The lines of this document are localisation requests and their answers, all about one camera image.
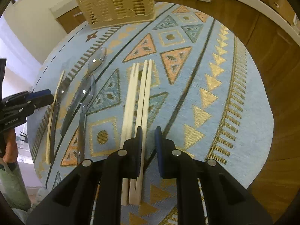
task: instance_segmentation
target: round table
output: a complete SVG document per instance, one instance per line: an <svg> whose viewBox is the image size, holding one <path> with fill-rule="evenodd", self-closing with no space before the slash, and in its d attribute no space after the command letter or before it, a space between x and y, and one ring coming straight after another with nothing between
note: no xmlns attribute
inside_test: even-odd
<svg viewBox="0 0 300 225"><path fill-rule="evenodd" d="M27 121L36 173L51 191L77 165L80 112L64 138L60 128L91 55L101 46L107 48L105 62L94 73L96 96L87 116L85 157L93 161L119 149L132 64L141 63L141 74L144 60L154 61L142 203L122 207L123 224L176 224L175 180L160 178L152 155L157 126L177 149L200 161L217 160L244 187L260 172L272 141L273 116L265 89L240 40L195 9L159 2L155 11L152 22L94 31L84 22L46 59L34 91L54 93L62 70L72 80L59 110L53 165L46 164L49 107L37 110Z"/></svg>

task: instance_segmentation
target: woven basket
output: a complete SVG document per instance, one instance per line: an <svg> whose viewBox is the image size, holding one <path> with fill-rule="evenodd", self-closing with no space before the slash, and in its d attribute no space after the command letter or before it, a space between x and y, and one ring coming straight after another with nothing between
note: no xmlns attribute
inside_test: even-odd
<svg viewBox="0 0 300 225"><path fill-rule="evenodd" d="M155 19L154 0L76 0L92 29Z"/></svg>

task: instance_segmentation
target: basket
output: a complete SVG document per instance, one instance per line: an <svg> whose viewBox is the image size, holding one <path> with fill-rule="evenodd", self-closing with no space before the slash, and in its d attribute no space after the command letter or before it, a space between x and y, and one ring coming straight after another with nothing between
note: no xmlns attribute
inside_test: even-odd
<svg viewBox="0 0 300 225"><path fill-rule="evenodd" d="M155 19L154 0L76 0L92 29Z"/></svg>

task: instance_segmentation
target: wooden cabinet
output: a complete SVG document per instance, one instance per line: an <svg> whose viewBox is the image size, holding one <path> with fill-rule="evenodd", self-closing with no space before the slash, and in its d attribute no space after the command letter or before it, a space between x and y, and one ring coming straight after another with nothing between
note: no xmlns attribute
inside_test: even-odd
<svg viewBox="0 0 300 225"><path fill-rule="evenodd" d="M79 7L75 7L56 19L67 33L86 21Z"/></svg>
<svg viewBox="0 0 300 225"><path fill-rule="evenodd" d="M300 188L300 47L272 20L236 0L155 1L207 13L246 45L260 72L274 117L270 153L251 190L277 220Z"/></svg>

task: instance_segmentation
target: teal triangle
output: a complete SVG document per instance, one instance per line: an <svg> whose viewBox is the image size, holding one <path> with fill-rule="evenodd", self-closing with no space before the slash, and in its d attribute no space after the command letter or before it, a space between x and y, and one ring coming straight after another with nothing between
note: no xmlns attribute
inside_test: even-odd
<svg viewBox="0 0 300 225"><path fill-rule="evenodd" d="M185 25L181 26L190 40L195 43L198 39L198 36L203 28L203 25Z"/></svg>
<svg viewBox="0 0 300 225"><path fill-rule="evenodd" d="M60 177L60 172L57 171L57 174L56 174L56 177L55 177L55 181L54 181L52 190L53 190L57 185L59 185L61 181L62 181L62 179L61 179L61 177Z"/></svg>
<svg viewBox="0 0 300 225"><path fill-rule="evenodd" d="M94 98L88 114L114 107L120 103L120 77L119 69L116 69Z"/></svg>
<svg viewBox="0 0 300 225"><path fill-rule="evenodd" d="M150 126L152 125L152 123L154 122L159 110L161 109L161 106L163 105L163 103L165 102L165 99L167 97L168 97L167 92L162 92L157 95L150 96L149 108L148 108L148 121L147 121L147 129L148 130L149 130ZM135 126L136 117L137 117L137 102L136 102L135 108L134 108L134 116L133 116L133 125L132 126Z"/></svg>
<svg viewBox="0 0 300 225"><path fill-rule="evenodd" d="M175 20L172 18L171 15L168 15L162 21L160 21L159 24L156 25L152 30L158 30L158 29L169 28L174 26L178 26L178 24L175 22Z"/></svg>

